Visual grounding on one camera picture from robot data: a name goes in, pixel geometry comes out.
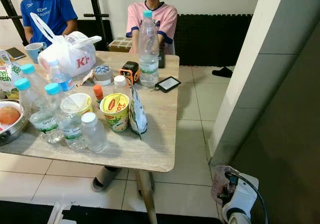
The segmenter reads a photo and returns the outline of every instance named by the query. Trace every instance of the white bottle cap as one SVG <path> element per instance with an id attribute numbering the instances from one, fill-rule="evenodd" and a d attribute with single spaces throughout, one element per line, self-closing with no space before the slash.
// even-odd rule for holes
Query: white bottle cap
<path id="1" fill-rule="evenodd" d="M 124 75 L 117 75 L 115 78 L 114 78 L 114 85 L 116 87 L 123 87 L 127 84 L 127 81 L 126 81 L 126 78 Z"/>
<path id="2" fill-rule="evenodd" d="M 87 112 L 81 116 L 81 121 L 84 124 L 91 124 L 97 119 L 97 116 L 93 112 Z"/>

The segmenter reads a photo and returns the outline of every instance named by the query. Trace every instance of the slipper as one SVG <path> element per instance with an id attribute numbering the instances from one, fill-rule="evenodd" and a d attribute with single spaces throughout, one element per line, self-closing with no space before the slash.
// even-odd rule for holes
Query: slipper
<path id="1" fill-rule="evenodd" d="M 104 191 L 119 173 L 121 168 L 104 166 L 92 181 L 92 188 L 99 193 Z"/>
<path id="2" fill-rule="evenodd" d="M 155 193 L 155 179 L 154 179 L 154 175 L 152 174 L 151 171 L 149 171 L 149 177 L 150 177 L 150 181 L 151 181 L 152 194 L 154 194 Z M 136 189 L 138 191 L 139 196 L 141 198 L 143 198 L 142 190 L 141 190 L 140 184 L 138 182 L 138 177 L 136 178 Z"/>
<path id="3" fill-rule="evenodd" d="M 212 75 L 224 77 L 224 78 L 231 78 L 232 73 L 233 73 L 232 70 L 230 70 L 227 67 L 223 67 L 220 70 L 213 70 L 212 71 Z"/>

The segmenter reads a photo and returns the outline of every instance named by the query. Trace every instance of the man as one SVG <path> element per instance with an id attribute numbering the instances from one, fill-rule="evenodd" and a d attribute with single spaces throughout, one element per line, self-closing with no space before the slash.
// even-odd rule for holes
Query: man
<path id="1" fill-rule="evenodd" d="M 29 43 L 52 43 L 41 33 L 30 13 L 37 14 L 55 35 L 68 35 L 77 30 L 77 15 L 70 0 L 23 0 L 20 4 L 24 33 Z"/>
<path id="2" fill-rule="evenodd" d="M 126 37 L 132 37 L 131 53 L 138 53 L 139 29 L 144 19 L 144 10 L 152 11 L 155 28 L 158 33 L 160 49 L 164 49 L 166 54 L 170 53 L 177 24 L 177 9 L 173 5 L 165 4 L 160 0 L 146 0 L 144 2 L 132 3 L 128 7 L 128 23 Z"/>

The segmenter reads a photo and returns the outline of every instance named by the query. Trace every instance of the pink t-shirt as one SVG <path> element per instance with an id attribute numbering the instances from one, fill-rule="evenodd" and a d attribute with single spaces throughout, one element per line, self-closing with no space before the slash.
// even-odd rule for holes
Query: pink t-shirt
<path id="1" fill-rule="evenodd" d="M 133 30 L 139 30 L 141 23 L 144 19 L 144 11 L 150 10 L 145 2 L 132 3 L 128 7 L 128 24 L 126 27 L 126 37 L 132 37 Z M 177 9 L 173 5 L 160 3 L 160 6 L 152 11 L 152 19 L 157 30 L 157 33 L 164 36 L 164 43 L 166 45 L 172 45 L 176 24 L 177 24 Z M 166 53 L 172 48 L 166 47 Z"/>

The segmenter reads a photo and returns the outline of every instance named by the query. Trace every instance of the instant noodle cup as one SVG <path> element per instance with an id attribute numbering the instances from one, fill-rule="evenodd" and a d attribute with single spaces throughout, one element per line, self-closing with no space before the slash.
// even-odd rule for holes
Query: instant noodle cup
<path id="1" fill-rule="evenodd" d="M 93 112 L 91 96 L 86 93 L 71 94 L 62 100 L 60 108 L 65 113 L 77 114 L 78 116 Z"/>
<path id="2" fill-rule="evenodd" d="M 122 93 L 107 95 L 100 102 L 106 122 L 114 132 L 122 132 L 129 125 L 129 97 Z"/>

